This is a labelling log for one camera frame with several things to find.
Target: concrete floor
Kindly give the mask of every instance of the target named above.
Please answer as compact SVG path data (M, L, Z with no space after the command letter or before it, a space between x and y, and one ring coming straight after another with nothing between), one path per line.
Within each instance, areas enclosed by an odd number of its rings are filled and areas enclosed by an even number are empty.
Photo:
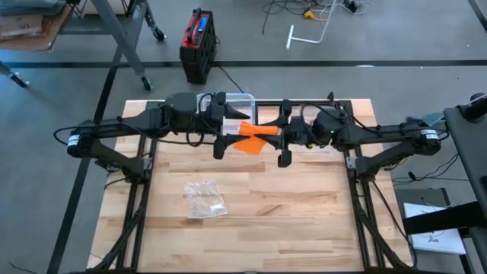
M486 10L485 2L480 2ZM138 52L143 61L178 60L178 49L193 8L213 10L222 44L218 60L461 60L487 59L487 34L467 1L442 3L375 0L366 14L339 9L320 45L284 45L290 24L303 37L317 37L321 25L288 13L269 17L261 34L264 0L150 1L155 20L167 40L157 43L144 27ZM5 62L98 62L112 59L111 37L60 36L51 53L0 51ZM226 68L232 78L256 98L324 98L334 91L341 98L371 98L379 123L399 123L406 116L422 116L461 104L485 90L487 68ZM0 77L0 272L20 273L8 262L46 271L65 212L79 161L65 153L52 137L55 129L91 119L108 69L20 69L31 82L24 90ZM105 117L121 114L125 100L162 99L179 91L236 92L235 86L214 69L205 86L186 83L181 68L147 70L155 89L142 88L133 70L116 75ZM456 153L447 140L434 157L414 157L394 172L426 174ZM62 272L83 270L103 196L105 172L94 164L84 185ZM465 177L455 164L446 177ZM475 199L465 182L423 181L402 188L445 187L456 205ZM476 258L473 265L482 273ZM419 252L419 268L462 273L456 256Z

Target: orange object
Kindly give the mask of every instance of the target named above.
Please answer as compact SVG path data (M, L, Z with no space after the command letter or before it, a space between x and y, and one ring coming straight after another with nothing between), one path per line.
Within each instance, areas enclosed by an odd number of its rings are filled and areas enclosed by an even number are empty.
M267 135L277 135L277 126L255 126L246 121L240 124L240 135L250 136L250 138L245 139L234 144L234 148L246 152L248 154L257 155L260 153L266 141L257 138L255 134L267 134Z

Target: clear plastic bag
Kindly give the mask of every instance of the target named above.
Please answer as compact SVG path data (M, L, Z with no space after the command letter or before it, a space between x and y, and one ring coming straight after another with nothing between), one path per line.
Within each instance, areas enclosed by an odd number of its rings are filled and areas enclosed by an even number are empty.
M215 181L187 183L184 193L189 204L189 218L211 218L227 214L223 196Z

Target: cart leg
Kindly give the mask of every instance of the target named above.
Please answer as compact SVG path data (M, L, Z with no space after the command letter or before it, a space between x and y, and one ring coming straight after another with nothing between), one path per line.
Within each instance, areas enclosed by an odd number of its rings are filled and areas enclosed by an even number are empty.
M150 90L149 88L152 88L152 86L145 75L144 66L135 51L135 43L132 43L132 41L129 40L129 36L126 35L126 32L118 21L115 12L113 12L110 3L107 0L91 0L91 2L97 9L98 14L107 28L110 30L113 39L115 39L120 50L122 50L123 55L127 58L127 61L129 61L130 66L133 67L135 74L141 78L145 89Z
M145 11L145 21L147 22L147 25L151 28L152 34L154 35L155 39L161 42L164 41L166 36L161 30L159 30L158 26L155 24L154 16L152 15L152 10L149 6L149 3L147 3L147 10Z
M14 81L23 88L26 88L29 85L28 81L22 80L20 77L18 77L18 73L10 70L10 68L4 65L2 62L0 62L0 74L9 77L12 81Z

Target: wooden tabletop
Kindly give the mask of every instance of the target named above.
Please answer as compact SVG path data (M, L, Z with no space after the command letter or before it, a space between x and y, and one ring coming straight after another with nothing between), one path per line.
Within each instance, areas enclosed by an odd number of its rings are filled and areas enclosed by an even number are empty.
M376 124L370 100L352 100L357 118ZM126 102L124 116L145 109L146 101ZM275 119L278 107L260 107L259 122ZM305 112L307 121L316 110ZM298 108L293 115L298 115ZM184 140L183 136L168 139ZM138 136L118 138L116 150L135 156ZM292 145L293 163L277 167L270 145L260 155L228 148L224 159L211 146L158 144L138 271L141 272L311 272L363 270L343 154L332 148L312 151ZM382 151L363 145L364 155ZM110 176L116 180L122 174ZM396 218L399 209L388 173L377 175ZM189 219L186 183L214 180L228 214ZM381 234L406 263L407 243L371 187ZM104 194L88 267L100 262L122 231L129 184L109 186ZM127 254L130 262L131 243ZM368 248L375 265L373 245Z

